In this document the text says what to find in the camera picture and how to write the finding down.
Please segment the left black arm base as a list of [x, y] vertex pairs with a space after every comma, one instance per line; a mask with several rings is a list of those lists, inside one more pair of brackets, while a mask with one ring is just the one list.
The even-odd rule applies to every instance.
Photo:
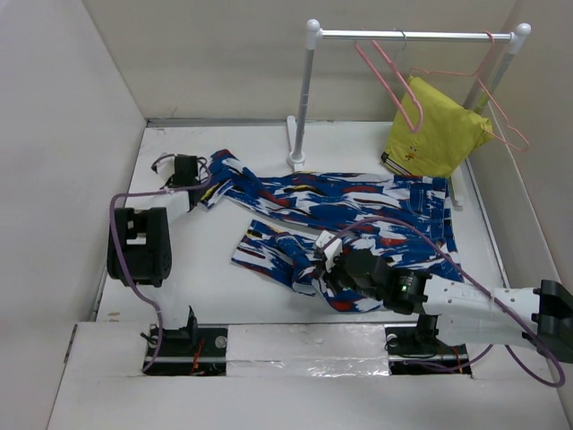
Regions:
[[227, 325], [202, 325], [189, 307], [187, 322], [163, 330], [158, 346], [158, 326], [140, 336], [147, 341], [143, 373], [149, 376], [225, 376], [227, 374]]

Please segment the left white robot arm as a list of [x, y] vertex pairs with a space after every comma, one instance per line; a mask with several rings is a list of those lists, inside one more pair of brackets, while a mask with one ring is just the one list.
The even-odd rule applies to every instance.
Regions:
[[111, 198], [107, 273], [152, 307], [158, 327], [171, 331], [170, 347], [186, 356], [199, 347], [200, 334], [187, 325], [190, 306], [176, 297], [174, 287], [165, 285], [173, 266], [170, 227], [197, 206], [211, 173], [205, 158], [183, 154], [153, 161], [154, 173], [162, 168], [167, 178], [159, 189]]

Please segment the blue white red patterned trousers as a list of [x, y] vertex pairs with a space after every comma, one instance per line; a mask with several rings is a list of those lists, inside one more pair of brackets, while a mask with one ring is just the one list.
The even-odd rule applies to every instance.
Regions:
[[213, 153], [209, 170], [210, 188], [201, 199], [207, 208], [227, 198], [289, 226], [280, 230], [252, 220], [232, 262], [298, 294], [319, 295], [337, 312], [378, 309], [366, 298], [329, 295], [314, 272], [316, 238], [300, 232], [301, 227], [336, 233], [358, 222], [359, 227], [342, 238], [345, 252], [366, 249], [396, 268], [462, 279], [444, 259], [458, 260], [444, 178], [333, 172], [260, 177], [229, 150]]

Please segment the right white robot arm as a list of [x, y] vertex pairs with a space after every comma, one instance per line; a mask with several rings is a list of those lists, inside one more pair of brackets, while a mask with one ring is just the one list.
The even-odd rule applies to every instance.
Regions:
[[369, 250], [317, 252], [321, 280], [337, 293], [355, 293], [383, 311], [418, 317], [415, 345], [426, 353], [444, 344], [487, 343], [550, 350], [572, 361], [572, 295], [557, 281], [537, 288], [494, 288], [394, 268]]

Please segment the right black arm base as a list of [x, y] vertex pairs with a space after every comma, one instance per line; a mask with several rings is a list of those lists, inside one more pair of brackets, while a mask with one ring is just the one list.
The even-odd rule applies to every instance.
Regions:
[[385, 326], [385, 350], [392, 375], [471, 374], [464, 344], [438, 340], [437, 318], [420, 315], [417, 322]]

